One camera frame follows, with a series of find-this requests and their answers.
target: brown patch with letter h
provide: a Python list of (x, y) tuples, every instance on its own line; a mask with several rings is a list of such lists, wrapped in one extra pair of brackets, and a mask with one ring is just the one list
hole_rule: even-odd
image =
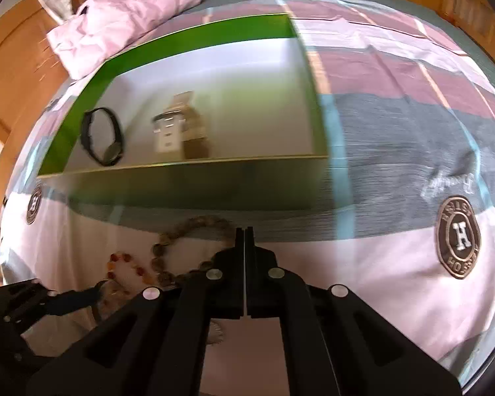
[(438, 258), (449, 274), (467, 277), (480, 252), (480, 230), (467, 198), (451, 196), (440, 206), (436, 244)]

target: wristwatch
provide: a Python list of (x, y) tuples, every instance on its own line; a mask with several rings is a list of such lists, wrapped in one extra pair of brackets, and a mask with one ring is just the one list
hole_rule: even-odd
[[(92, 150), (92, 137), (90, 137), (90, 125), (92, 124), (93, 115), (97, 110), (105, 112), (114, 128), (114, 142), (105, 150), (103, 157), (100, 158)], [(97, 107), (96, 109), (85, 112), (81, 122), (81, 145), (90, 157), (103, 167), (110, 167), (119, 162), (123, 157), (123, 134), (116, 114), (107, 107)]]

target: pink fabric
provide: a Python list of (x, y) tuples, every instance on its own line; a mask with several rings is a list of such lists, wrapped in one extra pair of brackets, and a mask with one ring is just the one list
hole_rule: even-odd
[(200, 1), (87, 0), (77, 15), (48, 33), (48, 42), (70, 77), (81, 79), (143, 34)]

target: wooden bed frame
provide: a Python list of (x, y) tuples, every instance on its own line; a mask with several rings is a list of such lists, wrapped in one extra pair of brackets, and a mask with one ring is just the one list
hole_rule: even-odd
[[(74, 8), (82, 0), (72, 0)], [(495, 61), (495, 12), (487, 0), (444, 0), (441, 15), (462, 28)], [(66, 70), (46, 42), (54, 21), (37, 0), (0, 18), (0, 212), (13, 167), (33, 125)]]

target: metal bolt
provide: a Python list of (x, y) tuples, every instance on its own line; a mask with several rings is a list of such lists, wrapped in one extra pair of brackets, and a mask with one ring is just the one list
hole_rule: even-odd
[(223, 275), (224, 273), (216, 268), (209, 269), (209, 271), (205, 273), (205, 276), (210, 280), (219, 280)]
[(268, 275), (271, 278), (282, 278), (284, 277), (284, 270), (282, 268), (271, 268), (268, 271)]
[(143, 291), (143, 297), (149, 301), (159, 298), (159, 295), (161, 295), (161, 292), (157, 287), (147, 287)]
[(330, 289), (332, 295), (337, 296), (338, 298), (344, 298), (348, 295), (348, 289), (342, 284), (333, 285)]

